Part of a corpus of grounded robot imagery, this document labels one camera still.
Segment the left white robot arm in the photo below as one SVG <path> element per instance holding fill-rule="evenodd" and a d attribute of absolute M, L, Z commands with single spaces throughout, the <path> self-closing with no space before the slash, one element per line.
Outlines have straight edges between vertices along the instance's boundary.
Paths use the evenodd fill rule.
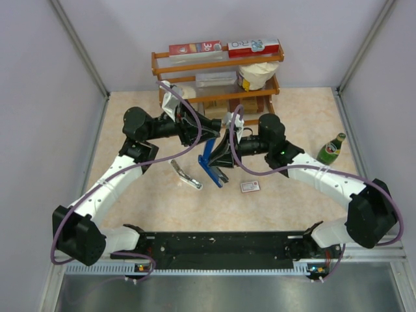
<path fill-rule="evenodd" d="M 142 177 L 156 158 L 158 147 L 151 140 L 177 137 L 183 146 L 218 138 L 222 122 L 208 119 L 196 112 L 188 102 L 174 109 L 165 109 L 159 117 L 150 116 L 140 107 L 131 107 L 123 116 L 125 141 L 110 168 L 86 194 L 69 207 L 58 206 L 53 212 L 53 245 L 50 258 L 60 251 L 86 266 L 93 265 L 103 255 L 126 251 L 132 257 L 142 257 L 147 242 L 140 238 L 138 227 L 124 225 L 116 229 L 100 229 L 109 209 L 128 186 Z"/>

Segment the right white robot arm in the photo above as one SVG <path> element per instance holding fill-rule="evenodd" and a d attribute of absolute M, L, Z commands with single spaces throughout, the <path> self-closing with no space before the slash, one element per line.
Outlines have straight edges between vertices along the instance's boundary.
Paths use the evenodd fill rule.
<path fill-rule="evenodd" d="M 243 121 L 227 115 L 230 125 L 219 144 L 210 139 L 199 158 L 201 167 L 222 187 L 228 177 L 222 168 L 233 168 L 244 156 L 263 154 L 271 169 L 285 177 L 304 182 L 329 196 L 347 215 L 330 222 L 318 222 L 306 231 L 304 251 L 318 257 L 329 246 L 354 242 L 373 248 L 400 221 L 391 203 L 387 185 L 378 179 L 363 181 L 346 173 L 336 174 L 302 148 L 290 143 L 285 126 L 275 114 L 264 114 L 258 121 L 258 134 L 243 136 Z"/>

